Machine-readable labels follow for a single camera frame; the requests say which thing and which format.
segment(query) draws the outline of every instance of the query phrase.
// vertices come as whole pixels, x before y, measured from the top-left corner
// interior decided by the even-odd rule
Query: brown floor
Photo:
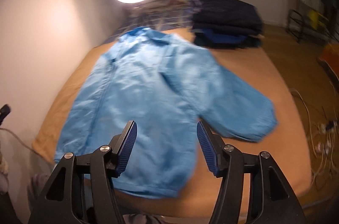
[[[312,123],[327,123],[327,120],[335,120],[338,110],[338,100],[324,69],[318,64],[317,58],[323,46],[315,43],[315,40],[305,39],[300,44],[295,37],[287,34],[284,28],[266,25],[263,48],[277,67],[289,88],[295,88],[303,97],[310,112]],[[309,138],[309,125],[307,111],[299,98],[295,98],[306,135]],[[314,144],[325,142],[325,137],[317,134],[317,127],[311,126],[315,133]],[[321,159],[317,159],[310,151],[311,164],[314,170],[318,169]],[[339,167],[339,139],[336,136],[336,145],[333,152],[333,162]],[[302,206],[310,205],[315,201],[332,197],[339,188],[339,174],[332,169],[329,171],[329,160],[325,172],[318,176],[316,185],[313,184],[307,194],[299,198]],[[330,202],[305,209],[305,215],[309,219],[324,213]]]

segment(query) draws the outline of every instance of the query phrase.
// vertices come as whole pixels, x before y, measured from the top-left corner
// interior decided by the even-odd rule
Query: blue shirt
[[[55,161],[91,153],[129,120],[138,135],[114,187],[146,198],[175,197],[196,163],[197,119],[224,137],[259,141],[277,124],[272,102],[209,50],[146,27],[101,55],[62,129]]]

